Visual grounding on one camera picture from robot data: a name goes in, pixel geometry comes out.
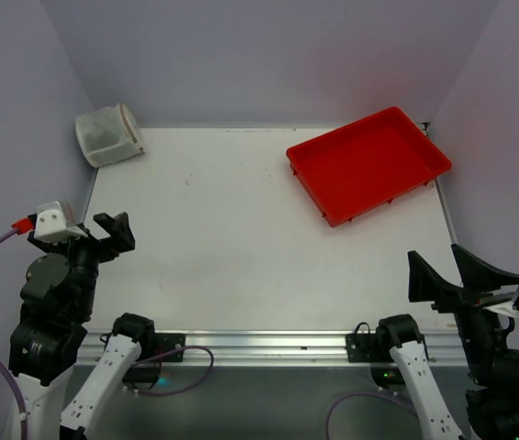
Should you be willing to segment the white mesh laundry bag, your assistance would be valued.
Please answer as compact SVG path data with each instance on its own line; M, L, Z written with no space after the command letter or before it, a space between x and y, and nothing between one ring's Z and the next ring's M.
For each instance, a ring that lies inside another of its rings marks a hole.
M85 159L96 169L145 152L138 124L123 103L78 115L75 133Z

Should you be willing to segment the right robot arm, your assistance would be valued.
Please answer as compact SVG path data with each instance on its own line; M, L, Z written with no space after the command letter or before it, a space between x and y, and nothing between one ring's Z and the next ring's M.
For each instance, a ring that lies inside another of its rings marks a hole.
M415 250L407 254L408 299L454 317L474 387L466 390L473 438L519 439L519 349L507 337L519 320L519 274L498 269L464 247L451 247L461 279L445 280ZM459 439L428 367L425 339L409 314L379 321L378 346L397 365L426 439Z

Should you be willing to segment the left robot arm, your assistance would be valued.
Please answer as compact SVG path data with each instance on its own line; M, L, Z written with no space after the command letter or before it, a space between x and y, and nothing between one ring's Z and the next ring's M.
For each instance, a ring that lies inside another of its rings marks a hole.
M154 350L153 321L122 314L87 382L71 403L63 402L87 336L99 267L136 245L127 213L96 214L94 221L105 238L73 224L57 207L42 207L29 221L28 242L43 255L27 269L8 360L17 386L12 433L24 439L88 438L114 387L135 361Z

